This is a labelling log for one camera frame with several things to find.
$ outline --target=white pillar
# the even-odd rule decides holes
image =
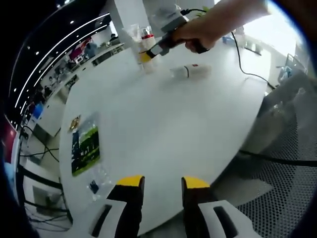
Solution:
[[[123,28],[133,24],[139,24],[140,27],[150,25],[142,0],[107,0],[106,9],[110,13],[120,41],[126,43],[127,47],[130,44]]]

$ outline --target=black ceiling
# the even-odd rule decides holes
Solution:
[[[8,45],[5,49],[6,65],[5,74],[3,74],[5,76],[1,80],[1,90],[3,90],[1,97],[5,102],[5,113],[10,120],[19,121],[19,107],[23,105],[30,94],[34,93],[33,85],[41,75],[39,73],[41,65],[28,81],[17,108],[15,108],[15,103],[27,78],[39,61],[70,32],[98,17],[106,0],[74,0],[68,4],[63,3],[64,0],[19,1],[19,3],[15,3],[16,6],[12,4],[12,8],[8,8],[11,12],[14,11],[14,15],[17,16],[14,19],[19,25],[17,27],[12,24],[6,25]],[[101,20],[102,25],[111,21],[110,16],[101,18]],[[96,22],[92,22],[67,37],[47,58],[56,57],[58,55],[56,52],[64,51],[78,40],[77,35],[83,37],[92,32],[95,26]]]

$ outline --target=cable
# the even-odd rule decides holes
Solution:
[[[48,223],[48,222],[41,222],[41,221],[33,220],[33,219],[30,219],[30,221],[31,221],[31,222],[37,222],[37,223],[44,223],[44,224],[50,225],[50,226],[52,226],[52,227],[58,227],[58,228],[61,228],[61,229],[69,230],[69,228],[62,227],[62,226],[55,225],[55,224],[51,224],[51,223]]]
[[[273,158],[266,155],[254,154],[252,152],[243,151],[243,150],[239,150],[239,152],[245,155],[254,156],[257,159],[266,160],[266,161],[284,164],[284,165],[317,167],[317,161],[313,161],[313,160],[284,160],[284,159]]]
[[[242,69],[242,66],[241,66],[241,57],[240,57],[240,51],[239,51],[238,43],[237,43],[236,37],[234,36],[233,32],[231,32],[231,34],[232,34],[232,36],[233,36],[234,43],[235,43],[236,48],[237,48],[240,70],[241,70],[244,74],[246,74],[246,75],[252,75],[252,76],[256,76],[256,77],[259,77],[259,78],[263,79],[263,80],[267,83],[267,85],[268,85],[272,90],[274,90],[275,87],[273,87],[273,85],[270,84],[265,78],[263,78],[263,77],[261,77],[261,76],[259,76],[259,75],[257,75],[257,74],[246,73],[246,72]]]
[[[33,130],[32,130],[30,127],[28,127],[27,125],[23,126],[23,127],[22,127],[22,130],[23,130],[24,128],[28,128],[28,129],[33,133]],[[59,162],[59,160],[52,154],[52,152],[51,152],[50,149],[46,146],[46,144],[43,143],[41,140],[39,140],[39,141],[44,145],[44,147],[48,150],[48,152],[51,154],[51,156],[52,156],[57,162]]]
[[[42,223],[42,222],[50,222],[50,221],[54,221],[54,222],[59,222],[59,221],[65,221],[67,220],[67,215],[60,215],[60,216],[57,216],[57,217],[53,217],[53,218],[50,218],[50,219],[46,219],[46,220],[37,220],[37,219],[33,219],[33,222],[37,222],[37,223]]]
[[[190,13],[191,11],[201,11],[201,12],[205,12],[205,13],[206,13],[205,10],[196,9],[196,8],[194,8],[194,9],[181,10],[180,13],[181,13],[182,15],[187,15],[187,14]],[[237,40],[236,40],[236,38],[235,38],[233,32],[231,32],[231,34],[232,34],[232,36],[233,36],[234,43],[235,43],[236,48],[237,48],[240,70],[241,70],[245,75],[251,75],[251,76],[259,77],[260,79],[264,80],[264,81],[267,83],[267,85],[268,85],[272,90],[274,90],[275,87],[274,87],[273,85],[271,85],[265,78],[263,78],[263,77],[261,77],[261,76],[259,76],[259,75],[257,75],[257,74],[246,73],[246,72],[242,69],[242,66],[241,66],[241,57],[240,57],[240,51],[239,51],[239,47],[238,47],[238,42],[237,42]]]
[[[35,155],[44,155],[44,154],[46,154],[48,151],[54,151],[54,150],[59,150],[59,149],[58,149],[58,148],[49,149],[49,150],[45,150],[44,152],[41,152],[41,153],[30,154],[30,155],[20,155],[20,156],[21,156],[21,157],[30,157],[30,156],[35,156]]]
[[[40,227],[34,227],[36,229],[39,229],[39,230],[44,230],[44,231],[49,231],[49,232],[66,232],[68,230],[63,230],[63,231],[57,231],[57,230],[49,230],[49,229],[44,229],[44,228],[40,228]]]

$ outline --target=yellow label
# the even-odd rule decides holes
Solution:
[[[131,176],[131,177],[125,177],[125,178],[120,179],[117,182],[116,185],[138,187],[142,177],[143,177],[142,175],[135,175],[135,176]]]
[[[202,188],[202,187],[210,187],[210,185],[198,178],[184,176],[184,179],[186,181],[187,188]]]

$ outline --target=desk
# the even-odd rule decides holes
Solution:
[[[110,57],[112,56],[112,51],[124,46],[124,43],[120,43],[114,46],[110,46],[107,49],[105,49],[104,51],[98,53],[97,55],[95,55],[94,57],[90,58],[89,61],[91,61],[91,63],[93,64],[93,66],[97,66],[98,64],[102,63],[103,61],[105,61],[106,57],[103,57],[105,54],[107,53],[111,53]]]
[[[241,49],[245,71],[268,77],[270,56]],[[71,174],[71,121],[99,114],[101,160],[110,180],[145,176],[143,234],[182,210],[181,178],[213,183],[246,139],[266,83],[243,75],[236,49],[217,42],[202,55],[178,46],[161,58],[157,73],[144,75],[126,49],[78,81],[69,94],[60,133],[60,174],[74,219],[93,202],[91,171]],[[168,68],[209,63],[201,80],[171,78]]]

